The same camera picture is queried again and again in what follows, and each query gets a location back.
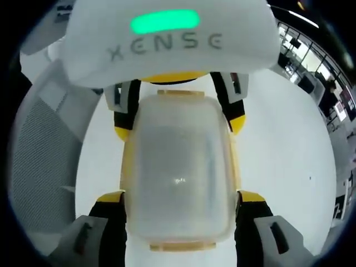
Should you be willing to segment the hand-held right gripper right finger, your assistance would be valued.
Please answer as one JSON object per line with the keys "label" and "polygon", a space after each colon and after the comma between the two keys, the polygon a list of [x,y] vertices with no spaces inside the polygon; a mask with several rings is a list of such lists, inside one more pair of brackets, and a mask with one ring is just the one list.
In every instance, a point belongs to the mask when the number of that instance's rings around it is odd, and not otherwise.
{"label": "hand-held right gripper right finger", "polygon": [[274,215],[261,195],[241,190],[237,196],[237,266],[312,266],[314,256],[291,223]]}

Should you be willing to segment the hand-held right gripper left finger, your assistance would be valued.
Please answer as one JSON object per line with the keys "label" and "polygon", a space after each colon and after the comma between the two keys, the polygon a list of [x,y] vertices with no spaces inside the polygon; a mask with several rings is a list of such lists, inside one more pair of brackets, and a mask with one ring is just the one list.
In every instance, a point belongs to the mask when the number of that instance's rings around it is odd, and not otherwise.
{"label": "hand-held right gripper left finger", "polygon": [[48,256],[51,266],[125,266],[125,192],[100,196],[88,215],[78,217]]}

